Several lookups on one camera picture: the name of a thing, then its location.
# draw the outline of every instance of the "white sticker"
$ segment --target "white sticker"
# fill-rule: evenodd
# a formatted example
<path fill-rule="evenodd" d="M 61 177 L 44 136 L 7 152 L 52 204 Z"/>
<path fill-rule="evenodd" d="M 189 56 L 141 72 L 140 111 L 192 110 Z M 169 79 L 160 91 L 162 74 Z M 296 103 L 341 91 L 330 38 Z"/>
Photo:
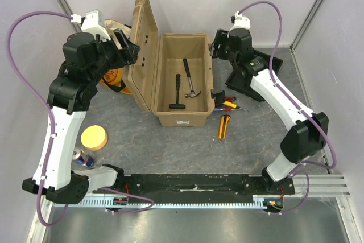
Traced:
<path fill-rule="evenodd" d="M 177 120 L 178 125 L 189 125 L 189 121 L 179 121 Z"/>

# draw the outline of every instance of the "soda can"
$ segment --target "soda can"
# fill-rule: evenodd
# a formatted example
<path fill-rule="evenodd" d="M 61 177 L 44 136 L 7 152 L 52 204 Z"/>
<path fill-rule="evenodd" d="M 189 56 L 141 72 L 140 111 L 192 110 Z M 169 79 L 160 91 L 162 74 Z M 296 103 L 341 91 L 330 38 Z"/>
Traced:
<path fill-rule="evenodd" d="M 95 163 L 94 159 L 86 154 L 86 152 L 78 147 L 73 149 L 72 160 L 77 162 L 80 165 L 86 166 L 87 168 L 91 168 Z"/>

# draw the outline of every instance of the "beige cooler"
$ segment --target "beige cooler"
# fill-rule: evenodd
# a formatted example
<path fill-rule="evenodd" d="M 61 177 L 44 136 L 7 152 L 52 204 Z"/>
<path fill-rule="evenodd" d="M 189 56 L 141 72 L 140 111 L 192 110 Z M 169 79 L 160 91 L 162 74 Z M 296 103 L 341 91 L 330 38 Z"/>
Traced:
<path fill-rule="evenodd" d="M 134 65 L 123 70 L 123 81 L 138 105 L 153 111 L 162 126 L 205 126 L 214 109 L 212 60 L 207 34 L 159 35 L 149 0 L 136 0 L 130 40 L 141 50 Z M 183 65 L 187 58 L 195 98 L 189 93 Z M 176 74 L 181 74 L 179 103 L 184 110 L 169 109 L 176 103 Z"/>

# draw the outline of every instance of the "robotic arm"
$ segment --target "robotic arm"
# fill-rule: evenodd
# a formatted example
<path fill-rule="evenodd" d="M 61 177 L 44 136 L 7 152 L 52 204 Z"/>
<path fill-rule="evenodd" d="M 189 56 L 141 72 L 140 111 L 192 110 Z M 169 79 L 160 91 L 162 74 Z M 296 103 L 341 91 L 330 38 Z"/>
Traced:
<path fill-rule="evenodd" d="M 280 155 L 262 171 L 268 186 L 273 186 L 285 179 L 302 161 L 325 147 L 326 142 L 310 121 L 298 111 L 296 106 L 278 89 L 277 84 L 321 126 L 328 131 L 328 117 L 316 114 L 300 102 L 277 78 L 273 71 L 273 82 L 267 59 L 258 56 L 252 48 L 250 21 L 239 15 L 231 17 L 234 26 L 230 31 L 217 30 L 211 45 L 211 55 L 230 61 L 236 73 L 243 81 L 243 91 L 255 100 L 266 100 L 282 119 L 287 135 L 280 144 Z M 273 69 L 279 67 L 273 60 Z"/>
<path fill-rule="evenodd" d="M 114 185 L 122 172 L 108 164 L 73 172 L 72 151 L 90 101 L 97 93 L 97 83 L 108 70 L 135 64 L 140 51 L 140 47 L 129 41 L 121 30 L 105 29 L 102 14 L 97 10 L 87 13 L 84 18 L 73 15 L 72 21 L 81 24 L 82 32 L 69 36 L 63 45 L 65 62 L 50 85 L 47 100 L 55 116 L 56 130 L 42 194 L 61 204 L 77 204 L 87 192 Z M 24 180 L 22 185 L 30 193 L 38 192 L 50 134 L 51 122 L 48 120 L 39 165 L 33 177 Z"/>

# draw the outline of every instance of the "yellow sponge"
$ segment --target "yellow sponge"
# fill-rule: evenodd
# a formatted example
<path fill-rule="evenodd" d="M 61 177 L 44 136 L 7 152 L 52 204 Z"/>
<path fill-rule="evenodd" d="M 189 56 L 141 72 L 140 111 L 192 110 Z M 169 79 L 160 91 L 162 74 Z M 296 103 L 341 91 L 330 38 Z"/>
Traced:
<path fill-rule="evenodd" d="M 100 125 L 87 127 L 81 135 L 81 143 L 91 151 L 97 151 L 107 143 L 107 133 Z"/>

